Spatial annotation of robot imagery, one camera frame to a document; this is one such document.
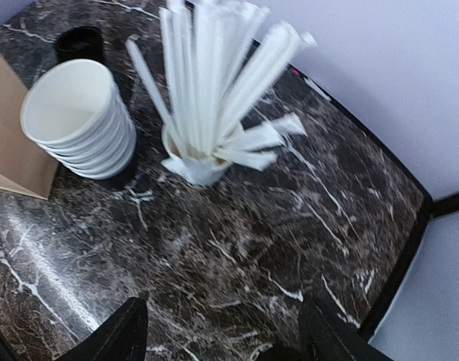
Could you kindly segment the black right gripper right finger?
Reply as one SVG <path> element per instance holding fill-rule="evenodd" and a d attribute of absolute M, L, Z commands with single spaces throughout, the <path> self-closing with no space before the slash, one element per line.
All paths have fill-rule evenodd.
<path fill-rule="evenodd" d="M 389 360 L 326 307 L 307 296 L 298 315 L 304 360 Z"/>

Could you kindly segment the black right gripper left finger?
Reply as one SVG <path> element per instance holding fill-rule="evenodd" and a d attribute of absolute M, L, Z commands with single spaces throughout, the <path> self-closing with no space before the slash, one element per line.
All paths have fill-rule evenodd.
<path fill-rule="evenodd" d="M 145 300 L 131 297 L 88 338 L 58 360 L 144 360 L 147 328 Z"/>

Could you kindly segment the brown paper bag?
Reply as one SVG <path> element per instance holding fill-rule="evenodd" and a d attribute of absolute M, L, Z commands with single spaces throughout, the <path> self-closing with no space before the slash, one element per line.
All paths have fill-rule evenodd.
<path fill-rule="evenodd" d="M 20 110 L 27 92 L 0 54 L 0 189 L 48 199 L 58 162 L 22 131 Z"/>

